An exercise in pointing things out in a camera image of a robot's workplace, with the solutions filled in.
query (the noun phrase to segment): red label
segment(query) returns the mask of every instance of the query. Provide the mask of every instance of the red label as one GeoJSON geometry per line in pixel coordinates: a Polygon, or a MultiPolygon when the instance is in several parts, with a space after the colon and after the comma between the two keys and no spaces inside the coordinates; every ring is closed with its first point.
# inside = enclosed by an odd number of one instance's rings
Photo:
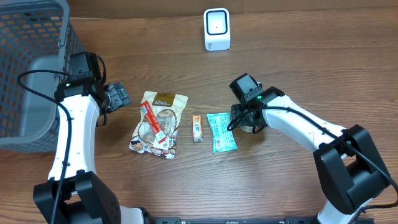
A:
{"type": "Polygon", "coordinates": [[[148,120],[148,123],[150,127],[152,128],[152,131],[155,134],[155,137],[157,137],[158,143],[162,143],[167,139],[167,136],[165,136],[163,133],[160,133],[162,129],[160,128],[159,123],[157,122],[156,116],[154,112],[152,111],[152,108],[150,107],[150,104],[148,101],[145,101],[141,103],[141,110],[145,114],[145,117],[148,120]]]}

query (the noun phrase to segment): mesh basket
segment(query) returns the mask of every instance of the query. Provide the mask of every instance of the mesh basket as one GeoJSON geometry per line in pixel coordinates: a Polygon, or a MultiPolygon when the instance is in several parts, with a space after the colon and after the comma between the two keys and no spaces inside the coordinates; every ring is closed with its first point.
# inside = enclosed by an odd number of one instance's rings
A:
{"type": "MultiPolygon", "coordinates": [[[[68,56],[81,51],[65,0],[0,1],[0,148],[56,150],[56,104],[24,91],[17,76],[34,69],[69,73],[68,56]]],[[[62,79],[53,73],[33,73],[23,82],[53,98],[62,79]]]]}

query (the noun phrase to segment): barcode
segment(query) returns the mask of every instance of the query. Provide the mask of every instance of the barcode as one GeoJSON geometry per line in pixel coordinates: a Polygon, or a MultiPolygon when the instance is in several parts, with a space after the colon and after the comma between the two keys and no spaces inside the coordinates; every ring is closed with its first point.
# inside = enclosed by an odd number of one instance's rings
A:
{"type": "Polygon", "coordinates": [[[216,149],[221,149],[221,144],[219,139],[216,140],[216,149]]]}
{"type": "Polygon", "coordinates": [[[148,113],[147,108],[145,108],[145,106],[141,106],[141,110],[144,114],[148,113]]]}
{"type": "Polygon", "coordinates": [[[200,124],[195,124],[195,131],[200,131],[200,124]]]}

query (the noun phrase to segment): white device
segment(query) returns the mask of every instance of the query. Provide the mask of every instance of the white device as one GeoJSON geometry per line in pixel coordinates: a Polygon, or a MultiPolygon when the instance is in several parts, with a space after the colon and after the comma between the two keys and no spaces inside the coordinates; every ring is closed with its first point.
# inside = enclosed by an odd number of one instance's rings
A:
{"type": "Polygon", "coordinates": [[[228,50],[231,47],[228,10],[225,8],[207,9],[203,14],[203,22],[206,50],[228,50]]]}

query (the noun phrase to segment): clear plastic bag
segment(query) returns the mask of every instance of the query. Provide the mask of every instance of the clear plastic bag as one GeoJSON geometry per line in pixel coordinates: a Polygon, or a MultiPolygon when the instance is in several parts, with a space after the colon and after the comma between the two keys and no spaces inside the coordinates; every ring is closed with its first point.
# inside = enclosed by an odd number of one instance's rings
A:
{"type": "Polygon", "coordinates": [[[144,153],[150,152],[156,156],[173,159],[177,149],[176,137],[181,114],[187,105],[188,97],[173,93],[156,93],[146,91],[142,103],[148,101],[156,120],[167,136],[167,142],[159,144],[155,140],[155,134],[141,111],[141,121],[137,125],[130,142],[130,149],[144,153]]]}

